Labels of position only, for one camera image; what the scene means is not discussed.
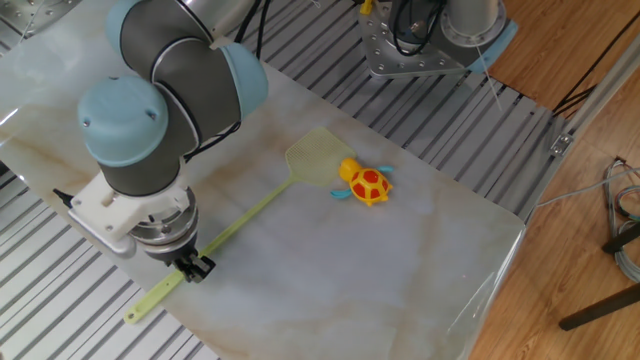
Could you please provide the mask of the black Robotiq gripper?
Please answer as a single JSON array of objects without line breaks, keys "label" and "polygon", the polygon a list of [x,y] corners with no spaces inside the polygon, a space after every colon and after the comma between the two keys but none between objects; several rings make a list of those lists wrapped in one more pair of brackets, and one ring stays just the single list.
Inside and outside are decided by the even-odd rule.
[{"label": "black Robotiq gripper", "polygon": [[174,262],[175,268],[183,274],[186,280],[200,283],[216,267],[216,263],[206,256],[198,256],[196,243],[197,234],[193,233],[189,237],[183,237],[179,241],[167,245],[149,246],[148,255],[167,264]]}]

